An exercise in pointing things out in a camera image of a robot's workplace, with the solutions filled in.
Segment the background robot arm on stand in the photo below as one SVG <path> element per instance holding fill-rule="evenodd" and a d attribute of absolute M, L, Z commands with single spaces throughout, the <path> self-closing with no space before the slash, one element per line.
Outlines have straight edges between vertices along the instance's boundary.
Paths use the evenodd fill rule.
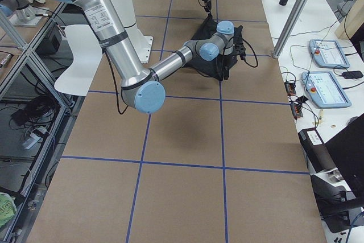
<path fill-rule="evenodd" d="M 45 4 L 46 0 L 1 0 L 1 11 L 16 27 L 35 27 L 43 12 L 31 6 L 33 2 Z"/>

